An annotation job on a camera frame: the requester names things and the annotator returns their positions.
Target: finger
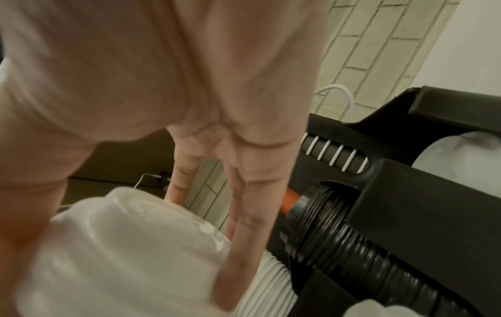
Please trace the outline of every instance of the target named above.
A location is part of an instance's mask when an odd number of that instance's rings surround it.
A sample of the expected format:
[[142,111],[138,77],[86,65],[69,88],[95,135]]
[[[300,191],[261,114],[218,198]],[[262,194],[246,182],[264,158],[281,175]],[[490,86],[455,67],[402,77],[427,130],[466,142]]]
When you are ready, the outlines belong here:
[[224,311],[232,311],[256,274],[268,242],[288,178],[247,182],[228,259],[218,276],[214,301]]
[[166,201],[183,206],[203,159],[174,148],[174,170],[165,195]]
[[230,198],[230,214],[226,223],[226,237],[233,240],[236,224],[242,210],[242,197],[245,190],[245,182],[236,167],[229,164],[224,164],[224,173],[228,179],[228,186],[231,191]]

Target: black machine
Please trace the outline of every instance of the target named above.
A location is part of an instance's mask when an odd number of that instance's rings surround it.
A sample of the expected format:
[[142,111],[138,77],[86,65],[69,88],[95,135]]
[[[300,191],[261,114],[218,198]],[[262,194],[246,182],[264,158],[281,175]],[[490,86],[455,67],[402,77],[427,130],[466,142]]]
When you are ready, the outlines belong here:
[[291,271],[290,317],[342,317],[365,299],[501,316],[501,199],[411,168],[469,131],[501,134],[500,97],[411,88],[355,124],[310,115],[289,183],[302,197],[268,244]]

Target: skin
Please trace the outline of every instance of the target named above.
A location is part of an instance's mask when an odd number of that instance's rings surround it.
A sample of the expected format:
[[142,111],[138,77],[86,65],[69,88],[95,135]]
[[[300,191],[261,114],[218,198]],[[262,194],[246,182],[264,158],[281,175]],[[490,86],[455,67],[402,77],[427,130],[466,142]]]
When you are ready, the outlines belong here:
[[232,191],[214,287],[235,308],[260,261],[306,129],[324,40],[321,0],[0,0],[0,316],[57,210],[103,141],[167,127],[166,198],[204,157]]

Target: orange spring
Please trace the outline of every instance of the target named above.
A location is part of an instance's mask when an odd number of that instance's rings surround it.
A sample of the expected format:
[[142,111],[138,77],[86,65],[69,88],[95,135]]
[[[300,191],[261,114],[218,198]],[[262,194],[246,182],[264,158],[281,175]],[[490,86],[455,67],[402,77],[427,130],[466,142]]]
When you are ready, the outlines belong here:
[[280,212],[287,215],[289,213],[289,210],[291,210],[292,206],[294,206],[299,198],[301,198],[301,195],[298,192],[287,188],[282,201],[282,205],[280,206]]

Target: white brick wall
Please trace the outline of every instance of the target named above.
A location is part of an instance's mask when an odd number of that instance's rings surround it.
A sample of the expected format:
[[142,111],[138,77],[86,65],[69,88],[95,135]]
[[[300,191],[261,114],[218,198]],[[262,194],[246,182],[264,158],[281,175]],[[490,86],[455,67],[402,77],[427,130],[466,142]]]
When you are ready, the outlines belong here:
[[[327,42],[317,87],[338,83],[355,95],[355,120],[409,85],[460,0],[326,0]],[[311,113],[348,121],[348,101],[330,90],[313,96]],[[186,206],[226,228],[230,191],[222,165],[205,160]]]

